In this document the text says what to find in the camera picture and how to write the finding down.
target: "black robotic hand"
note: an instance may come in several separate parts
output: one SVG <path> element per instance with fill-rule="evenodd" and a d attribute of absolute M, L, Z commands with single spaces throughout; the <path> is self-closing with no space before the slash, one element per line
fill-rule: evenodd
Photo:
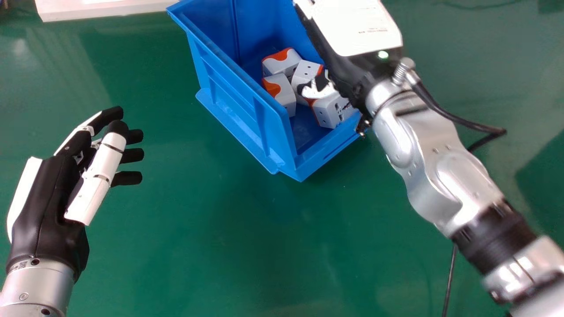
<path fill-rule="evenodd" d="M 116 173 L 120 163 L 144 157 L 140 148 L 125 149 L 141 142 L 143 132 L 129 130 L 123 117 L 121 107 L 101 111 L 79 125 L 52 157 L 28 160 L 8 213 L 8 274 L 22 260 L 50 259 L 72 268 L 78 280 L 90 251 L 85 226 L 107 191 L 142 180 L 138 171 Z M 105 126 L 104 137 L 92 141 Z"/>

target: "blue container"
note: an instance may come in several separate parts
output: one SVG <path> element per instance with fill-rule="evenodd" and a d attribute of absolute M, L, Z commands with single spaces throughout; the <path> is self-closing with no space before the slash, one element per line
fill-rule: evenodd
<path fill-rule="evenodd" d="M 260 85 L 262 59 L 287 47 L 323 63 L 292 0 L 183 0 L 168 13 L 188 34 L 196 97 L 270 173 L 301 182 L 358 137 L 360 114 L 319 127 L 304 106 L 289 118 Z"/>

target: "green surface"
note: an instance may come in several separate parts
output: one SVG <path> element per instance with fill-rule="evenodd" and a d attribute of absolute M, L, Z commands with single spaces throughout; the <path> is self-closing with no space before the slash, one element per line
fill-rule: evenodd
<path fill-rule="evenodd" d="M 435 97 L 508 128 L 478 156 L 564 245 L 562 1 L 485 3 L 386 1 Z M 194 98 L 186 36 L 165 13 L 42 24 L 20 6 L 0 11 L 0 208 L 25 160 L 98 110 L 121 105 L 146 133 L 131 167 L 144 182 L 112 190 L 89 228 L 70 316 L 440 315 L 451 246 L 374 138 L 304 183 L 269 175 Z M 450 316 L 501 316 L 457 264 Z"/>

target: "robotic hand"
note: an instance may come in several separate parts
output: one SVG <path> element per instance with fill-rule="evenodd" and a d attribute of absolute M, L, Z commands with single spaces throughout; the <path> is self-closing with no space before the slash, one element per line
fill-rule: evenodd
<path fill-rule="evenodd" d="M 402 57 L 402 36 L 380 0 L 293 0 L 329 78 L 363 114 L 405 181 L 415 211 L 451 239 L 513 317 L 564 316 L 564 253 L 537 236 L 471 151 L 504 129 L 441 108 Z M 490 133 L 466 149 L 454 123 Z"/>
<path fill-rule="evenodd" d="M 55 154 L 31 157 L 8 212 L 11 243 L 0 316 L 64 317 L 74 284 L 86 268 L 90 225 L 110 187 L 135 185 L 138 171 L 116 173 L 120 163 L 143 159 L 141 130 L 129 130 L 114 107 L 80 124 Z M 105 136 L 92 141 L 102 128 Z"/>

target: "robotic forearm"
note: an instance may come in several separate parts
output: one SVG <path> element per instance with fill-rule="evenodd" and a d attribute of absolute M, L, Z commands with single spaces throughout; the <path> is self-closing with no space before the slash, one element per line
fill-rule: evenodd
<path fill-rule="evenodd" d="M 116 173 L 143 159 L 141 130 L 129 130 L 120 107 L 79 125 L 47 160 L 28 160 L 8 212 L 11 242 L 0 316 L 64 317 L 74 284 L 86 268 L 85 226 L 110 187 L 139 184 L 140 172 Z M 99 140 L 92 137 L 108 126 Z"/>
<path fill-rule="evenodd" d="M 514 304 L 512 316 L 564 315 L 564 253 L 531 231 L 462 145 L 453 123 L 462 119 L 438 107 L 413 61 L 402 57 L 401 34 L 384 6 L 377 0 L 294 0 L 294 6 L 335 88 L 363 114 L 358 132 L 374 131 L 415 211 L 455 243 L 497 303 Z"/>

